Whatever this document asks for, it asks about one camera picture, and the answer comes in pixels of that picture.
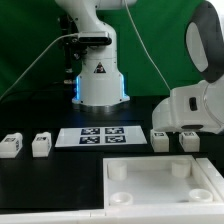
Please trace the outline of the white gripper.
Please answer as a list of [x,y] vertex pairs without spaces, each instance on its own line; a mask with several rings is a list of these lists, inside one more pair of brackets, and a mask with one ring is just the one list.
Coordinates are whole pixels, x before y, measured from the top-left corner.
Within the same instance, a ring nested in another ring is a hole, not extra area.
[[155,131],[170,132],[173,129],[173,122],[168,99],[160,102],[152,112],[152,126]]

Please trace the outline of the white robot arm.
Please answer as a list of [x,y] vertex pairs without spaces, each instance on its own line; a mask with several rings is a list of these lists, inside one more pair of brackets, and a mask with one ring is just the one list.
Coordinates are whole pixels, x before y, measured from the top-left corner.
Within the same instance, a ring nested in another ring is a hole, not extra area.
[[[129,100],[117,68],[115,30],[100,21],[98,10],[118,10],[138,0],[55,0],[71,16],[77,31],[71,36],[83,47],[82,70],[72,103],[86,110],[109,111]],[[186,29],[188,55],[203,80],[174,88],[152,112],[160,132],[224,131],[224,0],[203,0]]]

